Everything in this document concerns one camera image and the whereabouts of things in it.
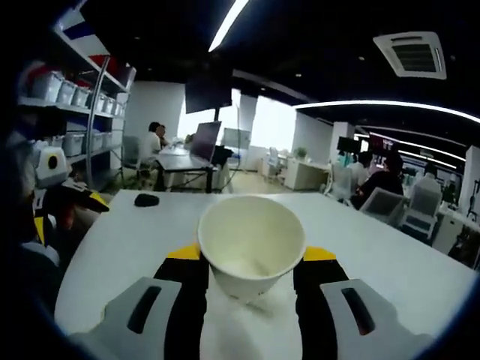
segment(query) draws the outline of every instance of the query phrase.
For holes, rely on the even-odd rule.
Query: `man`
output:
[[[352,169],[352,187],[354,191],[367,181],[369,175],[368,168],[371,161],[372,153],[363,151],[358,154],[358,161],[348,166],[348,168]]]
[[[427,163],[424,170],[423,177],[419,178],[415,184],[412,186],[412,193],[415,191],[416,187],[421,187],[424,189],[428,189],[434,191],[435,193],[441,193],[442,187],[440,184],[435,180],[437,177],[437,168],[432,163]]]
[[[394,194],[404,195],[404,189],[400,180],[400,173],[404,161],[394,151],[390,151],[384,162],[383,171],[375,172],[350,199],[356,209],[360,209],[374,192],[375,188],[382,188]]]
[[[140,166],[158,170],[157,181],[153,189],[154,191],[165,190],[164,169],[156,160],[161,149],[168,146],[168,142],[165,140],[164,136],[165,126],[153,121],[148,126],[148,134],[141,145]]]

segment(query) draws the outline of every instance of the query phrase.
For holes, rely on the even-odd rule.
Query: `white paper cup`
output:
[[[305,232],[285,206],[258,196],[221,201],[202,215],[200,250],[228,295],[250,302],[302,259]]]

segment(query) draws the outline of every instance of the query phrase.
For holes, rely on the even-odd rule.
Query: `yellow stripe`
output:
[[[303,256],[304,261],[335,260],[334,253],[322,249],[321,247],[308,246]]]
[[[100,196],[99,193],[95,193],[94,191],[91,192],[90,197],[93,200],[97,200],[100,204],[105,205],[108,208],[107,203],[105,202],[104,199],[102,199],[102,196]]]
[[[37,228],[38,237],[43,245],[45,245],[45,234],[44,234],[44,219],[42,217],[35,217],[33,219],[35,222],[35,227]]]
[[[195,243],[187,247],[183,247],[180,250],[169,253],[167,258],[170,259],[183,259],[183,260],[199,260],[200,259],[200,246]]]

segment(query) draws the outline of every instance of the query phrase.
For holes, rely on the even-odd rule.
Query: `air conditioner vent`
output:
[[[374,37],[398,77],[447,77],[440,39],[434,32],[404,32]]]

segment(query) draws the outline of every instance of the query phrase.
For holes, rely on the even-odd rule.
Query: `black mouse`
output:
[[[147,208],[149,206],[156,206],[160,202],[158,196],[141,193],[135,198],[135,206],[139,208]]]

